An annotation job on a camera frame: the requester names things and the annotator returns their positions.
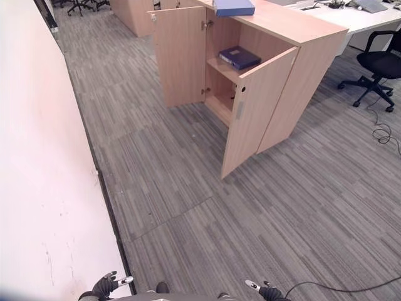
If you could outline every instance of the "black cable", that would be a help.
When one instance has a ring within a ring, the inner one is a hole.
[[[294,285],[293,287],[291,287],[290,290],[288,290],[288,292],[286,293],[285,298],[287,298],[289,293],[292,290],[294,290],[296,287],[299,287],[300,285],[304,285],[304,284],[315,284],[315,285],[317,285],[319,287],[323,287],[323,288],[326,288],[328,290],[334,290],[336,292],[341,292],[341,293],[360,293],[360,292],[366,292],[367,290],[374,290],[375,288],[383,287],[384,285],[388,285],[389,283],[392,283],[392,282],[400,280],[400,279],[401,279],[401,276],[399,276],[397,278],[394,278],[394,279],[391,279],[391,280],[389,280],[389,281],[387,281],[385,283],[376,285],[374,287],[363,288],[363,289],[360,289],[360,290],[340,290],[339,288],[327,287],[326,285],[323,285],[323,284],[320,284],[320,283],[317,283],[317,282],[305,281],[305,282],[299,282],[296,285]]]
[[[378,143],[380,143],[380,144],[387,144],[387,143],[389,143],[391,140],[394,140],[395,143],[397,144],[397,147],[398,147],[398,153],[399,153],[400,156],[401,156],[400,142],[399,142],[396,138],[392,137],[391,127],[390,127],[388,124],[385,124],[384,122],[379,122],[378,113],[377,113],[374,109],[370,108],[370,107],[374,106],[380,99],[381,99],[381,97],[378,97],[378,98],[376,99],[375,102],[373,102],[371,105],[368,105],[368,106],[366,107],[366,110],[368,110],[368,111],[370,111],[370,112],[373,112],[373,113],[375,114],[375,116],[376,116],[376,121],[375,121],[374,126],[377,126],[377,127],[386,127],[386,129],[383,129],[383,128],[381,128],[381,129],[375,129],[375,130],[372,132],[372,136],[373,136],[374,138],[376,138],[377,141],[378,141]]]

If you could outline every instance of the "white wall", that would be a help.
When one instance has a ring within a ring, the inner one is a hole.
[[[0,0],[0,129],[0,292],[77,300],[123,276],[65,61],[32,0]]]

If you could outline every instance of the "cabinet shelf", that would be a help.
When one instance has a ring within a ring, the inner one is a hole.
[[[230,126],[232,106],[234,99],[231,99],[234,92],[223,95],[208,95],[205,99],[205,105],[215,113],[226,126]]]
[[[239,77],[255,66],[251,66],[249,68],[245,68],[241,71],[234,69],[233,66],[223,61],[221,58],[211,58],[207,60],[207,64],[213,67],[213,69],[217,70],[221,74],[223,74],[226,78],[232,81],[235,84],[238,84]]]

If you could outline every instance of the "wooden cabinet top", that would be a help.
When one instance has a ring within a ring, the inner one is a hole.
[[[196,0],[200,5],[214,9],[212,0]],[[255,5],[253,16],[229,17],[286,40],[294,45],[301,45],[311,40],[329,36],[344,28],[300,11],[286,8],[265,0],[252,0]]]

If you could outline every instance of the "cabinet hinge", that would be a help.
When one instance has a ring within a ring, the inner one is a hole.
[[[202,90],[200,91],[200,94],[203,95],[203,94],[205,94],[206,92],[209,92],[210,90],[211,90],[210,88],[202,89]]]
[[[205,28],[208,28],[208,27],[212,26],[213,24],[214,24],[214,22],[211,21],[211,20],[202,21],[202,22],[200,22],[200,26],[201,26],[200,28],[201,28],[201,30],[203,30]]]

